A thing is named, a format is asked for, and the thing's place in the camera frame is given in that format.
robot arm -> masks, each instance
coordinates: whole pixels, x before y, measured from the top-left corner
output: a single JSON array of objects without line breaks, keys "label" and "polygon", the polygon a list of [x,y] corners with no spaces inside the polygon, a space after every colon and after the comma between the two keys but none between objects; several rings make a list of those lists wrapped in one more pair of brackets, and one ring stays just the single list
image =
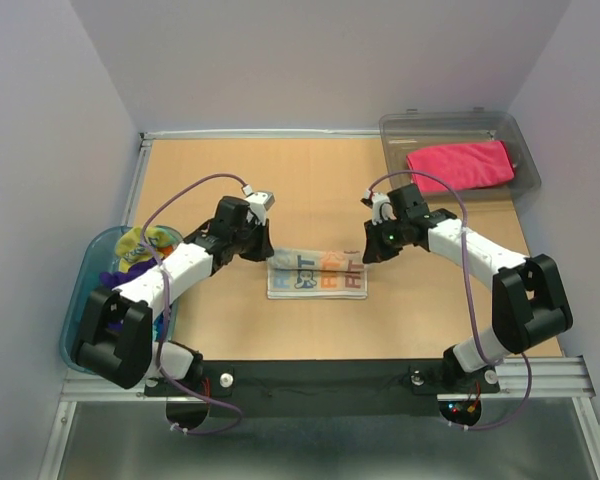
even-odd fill
[{"label": "robot arm", "polygon": [[[153,321],[164,309],[164,278],[169,277],[172,302],[196,283],[214,275],[234,257],[260,262],[273,255],[267,211],[274,203],[269,192],[253,192],[246,199],[223,197],[215,216],[184,238],[166,258],[140,277],[115,290],[98,287],[87,299],[72,360],[123,388],[143,377],[159,376]],[[111,325],[122,324],[113,329]],[[165,342],[162,364],[181,379],[192,368],[196,352]]]},{"label": "robot arm", "polygon": [[[416,185],[388,195],[369,192],[362,201],[372,208],[372,219],[365,223],[364,263],[389,260],[404,246],[416,245],[462,266],[462,222],[445,209],[429,211]],[[551,258],[528,258],[468,228],[466,241],[469,273],[492,291],[492,326],[479,335],[492,363],[571,328],[573,318]],[[473,337],[448,349],[444,361],[450,382],[486,365]]]}]

bolt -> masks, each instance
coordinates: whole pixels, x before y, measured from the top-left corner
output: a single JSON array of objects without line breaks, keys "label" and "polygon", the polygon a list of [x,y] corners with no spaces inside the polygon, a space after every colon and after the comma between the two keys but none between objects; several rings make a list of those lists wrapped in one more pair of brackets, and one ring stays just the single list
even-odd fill
[{"label": "bolt", "polygon": [[424,377],[420,373],[420,370],[415,370],[411,374],[411,383],[413,383],[416,387],[424,384]]},{"label": "bolt", "polygon": [[489,385],[495,385],[496,383],[498,383],[498,374],[493,370],[487,370],[486,372],[484,372],[484,380]]},{"label": "bolt", "polygon": [[229,388],[231,385],[233,385],[233,375],[230,373],[220,375],[220,386],[222,388]]}]

tabletop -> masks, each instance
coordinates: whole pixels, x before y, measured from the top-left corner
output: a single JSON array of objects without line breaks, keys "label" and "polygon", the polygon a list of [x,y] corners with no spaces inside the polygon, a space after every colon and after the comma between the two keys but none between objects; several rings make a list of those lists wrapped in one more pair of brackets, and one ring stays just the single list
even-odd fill
[{"label": "tabletop", "polygon": [[[276,202],[269,218],[274,247],[364,250],[360,203],[386,173],[379,138],[217,138],[154,140],[135,210],[141,225],[168,198],[205,175],[240,175]],[[223,195],[242,196],[229,179],[207,182],[156,220],[186,235],[211,217]],[[387,191],[389,182],[376,188]],[[430,202],[460,215],[453,203]],[[526,253],[510,200],[467,204],[469,226],[505,248]],[[421,248],[370,266],[368,298],[267,299],[264,263],[236,257],[180,297],[174,340],[209,360],[436,358],[471,335],[462,271]],[[479,327],[491,324],[491,294],[472,281]],[[529,351],[560,356],[557,340]]]}]

gray floor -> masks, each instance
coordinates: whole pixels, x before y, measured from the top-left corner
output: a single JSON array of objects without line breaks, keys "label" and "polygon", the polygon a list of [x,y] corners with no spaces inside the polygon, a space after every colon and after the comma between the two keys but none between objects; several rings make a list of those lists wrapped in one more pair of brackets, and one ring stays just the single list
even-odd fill
[{"label": "gray floor", "polygon": [[[517,401],[486,401],[483,421]],[[570,399],[533,400],[513,423],[462,432],[442,419],[246,420],[215,437],[172,433],[160,403],[78,407],[63,478],[79,479],[589,479]]]}]

plastic container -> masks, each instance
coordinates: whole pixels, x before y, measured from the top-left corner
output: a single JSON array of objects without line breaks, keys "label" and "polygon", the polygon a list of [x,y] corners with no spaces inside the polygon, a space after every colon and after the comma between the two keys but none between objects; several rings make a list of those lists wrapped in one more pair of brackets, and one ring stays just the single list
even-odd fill
[{"label": "plastic container", "polygon": [[[513,166],[514,178],[505,185],[463,190],[465,200],[517,198],[540,187],[540,175],[515,119],[504,112],[406,113],[380,119],[382,146],[389,172],[407,168],[407,155],[415,150],[450,143],[501,140]],[[411,183],[410,175],[391,178],[392,188]],[[428,197],[447,193],[425,194]]]},{"label": "plastic container", "polygon": [[[178,241],[182,241],[182,235],[172,228],[164,226],[161,228],[168,230]],[[130,227],[113,227],[105,230],[91,241],[84,254],[60,337],[60,355],[70,368],[79,372],[91,373],[89,370],[73,363],[69,355],[78,333],[82,312],[89,294],[100,285],[100,273],[118,271],[119,258],[114,253],[115,245],[120,237],[130,229]],[[173,302],[171,307],[173,319],[176,318],[178,312],[177,303],[177,301]],[[169,323],[168,338],[171,338],[175,323],[175,321]]]}]

